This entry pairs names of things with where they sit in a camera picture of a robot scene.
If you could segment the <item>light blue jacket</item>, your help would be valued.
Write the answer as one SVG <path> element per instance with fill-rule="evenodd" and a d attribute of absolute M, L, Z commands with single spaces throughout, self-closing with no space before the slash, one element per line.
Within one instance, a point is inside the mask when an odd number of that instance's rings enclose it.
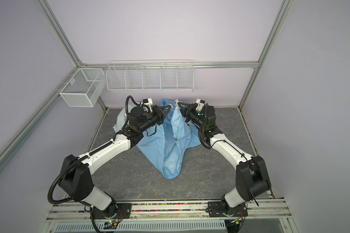
<path fill-rule="evenodd" d="M 180 174 L 185 151 L 199 146 L 200 140 L 198 129 L 185 122 L 175 101 L 162 99 L 160 105 L 173 107 L 164 122 L 139 134 L 139 142 L 124 140 L 124 148 L 137 147 L 166 179 L 173 179 Z"/>

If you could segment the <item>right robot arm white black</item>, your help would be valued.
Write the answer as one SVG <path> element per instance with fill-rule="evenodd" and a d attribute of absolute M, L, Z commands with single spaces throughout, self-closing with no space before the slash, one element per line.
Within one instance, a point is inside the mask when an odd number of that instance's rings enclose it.
<path fill-rule="evenodd" d="M 235 168 L 235 187 L 221 198 L 224 214 L 234 214 L 238 206 L 255 200 L 257 196 L 271 189 L 264 159 L 245 152 L 227 138 L 216 125 L 213 106 L 198 99 L 196 103 L 177 102 L 177 107 L 185 121 L 190 121 L 198 129 L 201 145 L 219 152 Z"/>

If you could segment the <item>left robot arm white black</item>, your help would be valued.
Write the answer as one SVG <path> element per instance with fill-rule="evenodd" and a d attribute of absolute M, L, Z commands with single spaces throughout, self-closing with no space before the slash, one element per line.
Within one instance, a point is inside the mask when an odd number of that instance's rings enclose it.
<path fill-rule="evenodd" d="M 134 104 L 132 109 L 128 108 L 129 101 Z M 75 201 L 102 211 L 106 218 L 115 216 L 116 201 L 95 186 L 91 176 L 118 154 L 136 146 L 143 139 L 144 132 L 164 122 L 172 108 L 171 105 L 154 105 L 150 99 L 137 103 L 128 96 L 123 127 L 112 139 L 94 150 L 80 156 L 67 156 L 60 174 L 49 188 L 48 202 L 56 205 Z"/>

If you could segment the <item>small white mesh basket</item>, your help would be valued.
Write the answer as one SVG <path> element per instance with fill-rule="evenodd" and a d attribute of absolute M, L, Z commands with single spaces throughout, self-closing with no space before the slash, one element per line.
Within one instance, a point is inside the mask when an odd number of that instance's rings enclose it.
<path fill-rule="evenodd" d="M 106 84 L 103 69 L 79 68 L 60 90 L 60 96 L 69 107 L 94 107 Z"/>

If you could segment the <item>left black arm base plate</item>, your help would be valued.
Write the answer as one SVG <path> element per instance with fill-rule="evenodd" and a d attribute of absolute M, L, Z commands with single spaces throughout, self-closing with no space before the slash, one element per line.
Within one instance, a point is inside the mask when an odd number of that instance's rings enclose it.
<path fill-rule="evenodd" d="M 131 203 L 111 204 L 106 210 L 99 210 L 94 207 L 92 216 L 94 219 L 128 219 L 132 209 Z"/>

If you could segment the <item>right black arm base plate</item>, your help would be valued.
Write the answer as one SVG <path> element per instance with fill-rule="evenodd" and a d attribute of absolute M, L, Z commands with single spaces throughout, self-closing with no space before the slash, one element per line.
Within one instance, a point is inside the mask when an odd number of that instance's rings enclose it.
<path fill-rule="evenodd" d="M 229 207 L 225 201 L 208 202 L 206 212 L 210 217 L 246 217 L 247 208 L 244 204 Z"/>

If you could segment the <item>aluminium front rail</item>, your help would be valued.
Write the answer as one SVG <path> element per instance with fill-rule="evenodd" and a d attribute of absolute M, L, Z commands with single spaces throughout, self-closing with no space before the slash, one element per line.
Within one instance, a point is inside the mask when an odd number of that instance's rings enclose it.
<path fill-rule="evenodd" d="M 207 212 L 211 200 L 189 201 L 123 201 L 118 206 L 123 208 L 118 212 L 118 219 L 123 221 L 146 220 L 206 220 L 212 212 Z M 46 222 L 85 222 L 90 220 L 88 213 L 80 203 L 64 203 L 54 205 L 46 218 Z M 242 205 L 239 214 L 246 218 L 291 218 L 284 199 L 257 199 Z"/>

